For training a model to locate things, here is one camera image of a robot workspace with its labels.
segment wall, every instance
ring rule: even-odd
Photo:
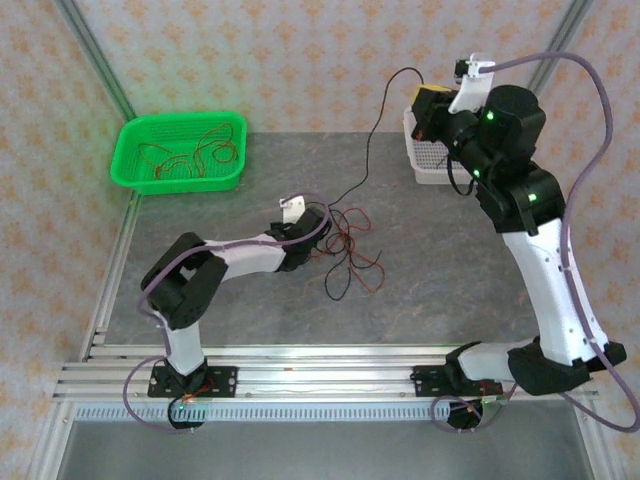
[[[80,0],[138,115],[235,110],[254,131],[366,131],[387,79],[413,65],[544,50],[570,0]],[[501,75],[526,84],[533,65]],[[380,130],[400,131],[398,77]]]
[[[24,478],[126,202],[123,122],[54,2],[5,0],[0,29],[0,477]]]
[[[640,8],[625,0],[594,2],[570,51],[593,62],[611,97],[614,140],[578,197],[572,237],[582,277],[600,322],[623,342],[629,360],[619,370],[640,393]],[[599,148],[604,117],[582,69],[562,62],[542,95],[548,123],[536,159],[565,189]],[[608,416],[631,424],[631,409],[607,374],[597,374]],[[640,435],[607,431],[627,478],[640,478]]]

